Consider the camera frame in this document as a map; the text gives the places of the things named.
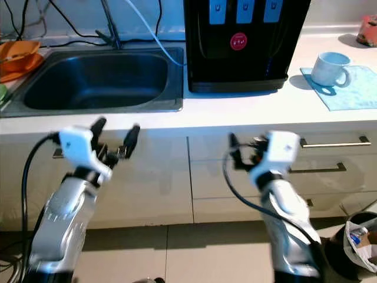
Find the white kitchen cabinet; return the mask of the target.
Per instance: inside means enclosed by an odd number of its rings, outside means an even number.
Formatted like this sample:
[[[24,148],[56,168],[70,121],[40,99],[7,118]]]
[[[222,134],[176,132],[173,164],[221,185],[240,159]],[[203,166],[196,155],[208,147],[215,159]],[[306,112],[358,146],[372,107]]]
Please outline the white kitchen cabinet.
[[[2,229],[21,230],[22,168],[35,141],[2,141],[0,150]],[[72,166],[53,159],[45,143],[32,160],[28,180],[30,228]],[[88,229],[160,226],[183,223],[255,221],[260,213],[243,205],[224,183],[221,154],[226,137],[140,137],[130,160],[120,161],[110,181],[98,190]],[[289,180],[307,202],[310,218],[337,218],[377,200],[377,149],[302,149],[294,170],[334,168],[346,172],[291,173]],[[259,193],[245,172],[229,165],[235,189],[259,204]]]

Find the stainless steel sink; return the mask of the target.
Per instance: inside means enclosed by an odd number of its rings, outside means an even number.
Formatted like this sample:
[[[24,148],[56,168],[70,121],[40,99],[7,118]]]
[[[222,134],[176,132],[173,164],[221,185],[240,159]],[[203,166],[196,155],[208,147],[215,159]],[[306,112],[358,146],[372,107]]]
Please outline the stainless steel sink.
[[[183,108],[180,47],[54,51],[11,92],[1,116],[156,113]]]

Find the black water dispenser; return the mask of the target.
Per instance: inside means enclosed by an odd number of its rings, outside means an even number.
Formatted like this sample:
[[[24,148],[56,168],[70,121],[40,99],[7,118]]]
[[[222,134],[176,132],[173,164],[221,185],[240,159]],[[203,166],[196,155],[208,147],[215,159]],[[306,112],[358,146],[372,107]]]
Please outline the black water dispenser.
[[[183,0],[188,89],[277,91],[312,0]]]

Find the dark metal faucet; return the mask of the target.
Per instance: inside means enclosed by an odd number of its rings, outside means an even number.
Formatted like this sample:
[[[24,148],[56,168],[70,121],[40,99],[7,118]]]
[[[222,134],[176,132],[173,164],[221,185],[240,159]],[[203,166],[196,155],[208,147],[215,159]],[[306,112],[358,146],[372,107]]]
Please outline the dark metal faucet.
[[[110,31],[110,35],[105,35],[104,32],[101,32],[99,29],[96,30],[97,36],[101,38],[107,45],[113,46],[114,50],[121,50],[121,40],[119,37],[119,33],[117,27],[115,26],[115,22],[113,21],[113,17],[111,16],[110,12],[110,4],[107,0],[100,0],[102,3],[102,8],[105,13],[105,18],[107,21],[107,27]]]

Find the orange plate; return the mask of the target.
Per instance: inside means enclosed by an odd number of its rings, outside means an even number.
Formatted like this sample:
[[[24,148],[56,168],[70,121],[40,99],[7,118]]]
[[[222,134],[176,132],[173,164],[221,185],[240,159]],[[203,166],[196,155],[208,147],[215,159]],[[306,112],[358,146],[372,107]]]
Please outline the orange plate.
[[[15,81],[16,79],[19,79],[21,77],[24,77],[25,75],[28,75],[37,68],[39,68],[41,65],[43,65],[43,62],[45,61],[45,57],[43,57],[40,54],[34,54],[32,57],[31,65],[27,70],[17,71],[17,72],[11,72],[11,71],[5,71],[3,68],[0,70],[0,79],[1,83],[10,83],[11,81]]]

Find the white ceramic mug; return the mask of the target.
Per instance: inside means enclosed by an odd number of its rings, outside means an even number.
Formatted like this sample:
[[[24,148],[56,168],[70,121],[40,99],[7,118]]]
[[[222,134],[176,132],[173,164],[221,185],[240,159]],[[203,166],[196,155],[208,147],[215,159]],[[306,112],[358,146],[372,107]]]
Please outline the white ceramic mug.
[[[326,52],[318,55],[313,65],[310,77],[312,81],[322,87],[346,87],[351,79],[347,71],[351,59],[345,54]]]

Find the light blue mat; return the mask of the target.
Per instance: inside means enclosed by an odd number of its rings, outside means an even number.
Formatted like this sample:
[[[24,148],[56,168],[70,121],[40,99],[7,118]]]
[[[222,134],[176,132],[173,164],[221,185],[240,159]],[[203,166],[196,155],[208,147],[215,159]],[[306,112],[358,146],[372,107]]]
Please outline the light blue mat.
[[[328,110],[377,110],[377,72],[366,65],[343,68],[332,87],[314,83],[312,68],[302,67],[300,71]]]

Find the orange bowl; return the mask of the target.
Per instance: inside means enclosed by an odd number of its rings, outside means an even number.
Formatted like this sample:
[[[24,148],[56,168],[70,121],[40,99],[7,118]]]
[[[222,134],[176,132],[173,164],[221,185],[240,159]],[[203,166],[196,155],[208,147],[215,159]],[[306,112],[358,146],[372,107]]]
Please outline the orange bowl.
[[[16,73],[29,70],[40,48],[40,41],[6,41],[0,45],[1,72]]]

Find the black bin white bag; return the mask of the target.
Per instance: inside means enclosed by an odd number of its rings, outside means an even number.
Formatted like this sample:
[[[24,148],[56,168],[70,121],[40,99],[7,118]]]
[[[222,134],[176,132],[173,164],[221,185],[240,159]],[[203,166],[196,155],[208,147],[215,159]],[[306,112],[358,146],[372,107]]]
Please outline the black bin white bag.
[[[337,233],[324,242],[329,265],[343,278],[377,278],[377,213],[350,216]]]

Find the red patterned object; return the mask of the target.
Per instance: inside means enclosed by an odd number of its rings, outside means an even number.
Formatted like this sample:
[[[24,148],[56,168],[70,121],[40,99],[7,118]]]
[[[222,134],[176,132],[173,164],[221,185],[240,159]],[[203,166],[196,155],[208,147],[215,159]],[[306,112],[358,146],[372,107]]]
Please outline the red patterned object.
[[[377,48],[377,14],[362,17],[356,42],[369,48]]]

